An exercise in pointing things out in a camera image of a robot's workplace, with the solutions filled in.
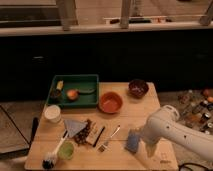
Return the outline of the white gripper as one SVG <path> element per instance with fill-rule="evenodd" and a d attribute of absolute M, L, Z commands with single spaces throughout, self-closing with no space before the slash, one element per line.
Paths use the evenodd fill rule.
<path fill-rule="evenodd" d="M 159 136 L 152 130 L 146 128 L 142 128 L 139 131 L 139 135 L 140 139 L 145 143 L 147 157 L 153 157 L 157 149 L 157 143 L 160 140 Z"/>

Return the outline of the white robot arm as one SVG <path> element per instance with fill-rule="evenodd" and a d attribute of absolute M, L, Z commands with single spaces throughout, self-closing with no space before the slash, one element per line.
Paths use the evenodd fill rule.
<path fill-rule="evenodd" d="M 179 124 L 179 117 L 179 112 L 173 106 L 160 107 L 140 129 L 141 139 L 148 145 L 155 145 L 165 138 L 213 162 L 213 136 Z"/>

